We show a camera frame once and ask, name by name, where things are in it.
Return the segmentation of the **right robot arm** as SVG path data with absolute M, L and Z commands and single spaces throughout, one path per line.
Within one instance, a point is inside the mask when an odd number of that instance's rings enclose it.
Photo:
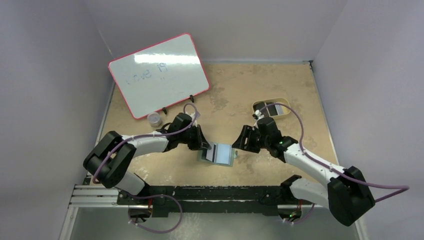
M 314 154 L 301 148 L 293 137 L 283 136 L 271 117 L 259 119 L 256 126 L 244 125 L 232 147 L 251 153 L 265 149 L 315 180 L 293 175 L 284 181 L 280 196 L 288 204 L 306 200 L 325 207 L 344 226 L 351 226 L 376 204 L 369 187 L 359 183 L 365 178 L 358 168 L 344 168 L 319 156 L 315 156 L 317 162 L 312 161 Z

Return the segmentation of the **beige oval tray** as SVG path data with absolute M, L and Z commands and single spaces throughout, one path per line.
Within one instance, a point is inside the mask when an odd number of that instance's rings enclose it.
M 287 106 L 290 107 L 288 100 L 282 97 L 256 101 L 252 104 L 253 116 L 257 119 L 256 111 L 260 111 L 264 117 L 282 119 L 292 112 Z

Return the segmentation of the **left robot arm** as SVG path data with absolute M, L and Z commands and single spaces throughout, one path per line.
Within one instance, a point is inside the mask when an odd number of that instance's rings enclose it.
M 83 161 L 92 174 L 94 183 L 105 188 L 117 188 L 129 193 L 138 205 L 146 203 L 149 191 L 145 181 L 128 170 L 131 161 L 151 153 L 165 153 L 185 144 L 191 151 L 210 150 L 212 147 L 196 123 L 196 114 L 180 112 L 172 122 L 141 135 L 120 135 L 109 131 Z

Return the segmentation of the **teal leather card holder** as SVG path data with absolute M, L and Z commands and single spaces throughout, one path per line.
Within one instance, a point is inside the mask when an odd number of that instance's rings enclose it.
M 238 157 L 238 151 L 232 148 L 230 144 L 225 144 L 225 143 L 216 143 L 216 144 L 217 144 L 217 151 L 216 151 L 215 162 L 210 162 L 204 159 L 204 151 L 206 149 L 199 151 L 197 160 L 199 162 L 203 162 L 207 164 L 224 166 L 224 167 L 232 167 L 234 160 Z

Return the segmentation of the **white striped credit card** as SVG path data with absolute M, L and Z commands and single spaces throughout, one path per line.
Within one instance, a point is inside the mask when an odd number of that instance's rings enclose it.
M 210 145 L 210 148 L 209 149 L 206 149 L 204 151 L 203 158 L 205 160 L 209 161 L 209 162 L 215 163 L 216 162 L 216 156 L 217 156 L 216 152 L 218 150 L 218 145 L 216 143 L 214 143 L 214 142 L 210 143 L 209 145 Z

